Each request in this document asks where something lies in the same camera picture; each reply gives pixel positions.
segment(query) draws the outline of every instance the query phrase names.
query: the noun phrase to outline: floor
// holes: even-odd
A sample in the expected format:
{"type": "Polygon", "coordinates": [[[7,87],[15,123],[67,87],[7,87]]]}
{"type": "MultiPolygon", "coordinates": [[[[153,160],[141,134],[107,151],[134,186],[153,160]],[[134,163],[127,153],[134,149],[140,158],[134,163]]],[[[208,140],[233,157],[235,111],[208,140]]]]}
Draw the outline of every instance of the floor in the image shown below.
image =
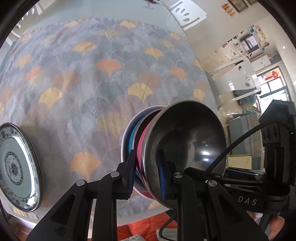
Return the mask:
{"type": "MultiPolygon", "coordinates": [[[[201,61],[202,68],[207,72],[212,72],[215,68],[230,62],[230,60],[225,56],[225,54],[220,50],[214,51],[210,56],[206,57],[201,61]]],[[[217,71],[215,74],[213,74],[213,80],[215,81],[220,76],[227,73],[229,70],[231,70],[233,66],[229,66],[227,68],[224,68],[220,71],[217,71]]],[[[220,95],[220,100],[222,103],[227,102],[228,100],[234,98],[234,95],[232,92],[228,92],[225,94],[220,95]]],[[[222,126],[224,128],[227,145],[230,145],[230,135],[228,131],[227,124],[228,122],[233,119],[232,114],[241,114],[242,108],[237,102],[232,102],[229,104],[223,104],[218,112],[219,120],[222,123],[222,126]]]]}

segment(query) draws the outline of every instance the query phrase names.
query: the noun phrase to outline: metal bowl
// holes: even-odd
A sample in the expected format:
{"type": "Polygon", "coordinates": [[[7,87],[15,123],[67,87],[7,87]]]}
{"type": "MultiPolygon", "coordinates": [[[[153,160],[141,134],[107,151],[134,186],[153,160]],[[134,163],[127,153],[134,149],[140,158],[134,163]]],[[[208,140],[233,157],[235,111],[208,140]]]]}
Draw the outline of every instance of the metal bowl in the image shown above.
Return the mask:
{"type": "MultiPolygon", "coordinates": [[[[177,209],[176,200],[164,200],[160,191],[156,152],[163,149],[167,161],[183,172],[188,167],[206,170],[226,149],[223,126],[204,104],[182,101],[163,109],[151,122],[141,152],[141,169],[146,188],[162,205],[177,209]]],[[[223,175],[225,157],[213,170],[223,175]]]]}
{"type": "MultiPolygon", "coordinates": [[[[128,143],[129,138],[132,134],[133,129],[135,126],[140,122],[143,121],[146,115],[150,114],[151,112],[154,112],[156,110],[161,110],[165,108],[166,106],[163,105],[157,105],[157,106],[151,106],[148,107],[142,111],[140,111],[138,114],[136,114],[128,126],[126,127],[126,130],[124,131],[123,138],[122,138],[122,144],[121,144],[121,162],[127,161],[128,159],[128,143]]],[[[148,199],[154,200],[154,198],[151,196],[151,194],[148,192],[147,188],[143,184],[142,180],[138,175],[135,176],[135,182],[134,182],[134,189],[143,197],[146,197],[148,199]]]]}

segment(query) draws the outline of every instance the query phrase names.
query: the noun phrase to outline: ginkgo leaf pattern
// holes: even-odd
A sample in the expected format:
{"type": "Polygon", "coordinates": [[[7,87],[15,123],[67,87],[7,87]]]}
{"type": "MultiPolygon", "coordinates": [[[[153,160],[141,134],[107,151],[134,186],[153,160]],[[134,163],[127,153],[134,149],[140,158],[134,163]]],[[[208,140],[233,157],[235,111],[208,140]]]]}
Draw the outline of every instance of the ginkgo leaf pattern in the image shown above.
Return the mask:
{"type": "Polygon", "coordinates": [[[100,97],[89,98],[81,107],[81,114],[90,114],[98,118],[104,111],[109,110],[110,107],[107,101],[100,97]]]}
{"type": "MultiPolygon", "coordinates": [[[[26,33],[7,56],[0,75],[0,124],[19,125],[29,136],[46,197],[33,213],[2,201],[9,213],[36,222],[77,180],[100,180],[116,170],[124,131],[141,110],[194,99],[217,112],[186,37],[146,23],[108,18],[57,23],[26,33]]],[[[257,142],[256,135],[251,138],[257,142]]],[[[120,200],[117,214],[156,207],[156,201],[135,193],[130,201],[120,200]]]]}

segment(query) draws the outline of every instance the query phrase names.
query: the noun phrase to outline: pink bowl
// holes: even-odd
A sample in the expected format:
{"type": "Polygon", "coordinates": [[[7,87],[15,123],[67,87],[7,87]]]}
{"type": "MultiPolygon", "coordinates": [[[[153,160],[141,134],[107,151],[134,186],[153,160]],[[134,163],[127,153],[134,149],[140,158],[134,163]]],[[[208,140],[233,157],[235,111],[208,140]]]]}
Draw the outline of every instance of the pink bowl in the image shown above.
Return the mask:
{"type": "Polygon", "coordinates": [[[144,131],[143,131],[143,133],[142,133],[142,135],[140,137],[140,140],[139,140],[139,143],[138,143],[138,147],[137,147],[137,159],[138,159],[137,167],[138,167],[138,172],[139,172],[140,175],[142,175],[142,170],[141,170],[141,152],[142,152],[142,146],[143,146],[145,135],[146,135],[146,133],[148,131],[148,128],[151,125],[151,122],[152,121],[150,121],[149,124],[144,129],[144,131]]]}

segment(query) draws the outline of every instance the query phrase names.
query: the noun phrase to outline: picture frame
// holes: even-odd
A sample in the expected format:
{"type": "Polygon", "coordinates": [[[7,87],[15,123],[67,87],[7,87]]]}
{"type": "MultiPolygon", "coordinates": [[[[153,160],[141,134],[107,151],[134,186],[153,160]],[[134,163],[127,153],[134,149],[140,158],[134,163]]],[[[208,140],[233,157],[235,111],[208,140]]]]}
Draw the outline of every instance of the picture frame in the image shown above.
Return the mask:
{"type": "Polygon", "coordinates": [[[237,12],[242,12],[249,7],[244,0],[228,0],[228,2],[231,3],[237,12]]]}
{"type": "Polygon", "coordinates": [[[247,0],[247,1],[250,5],[253,5],[254,3],[258,2],[258,0],[247,0]]]}

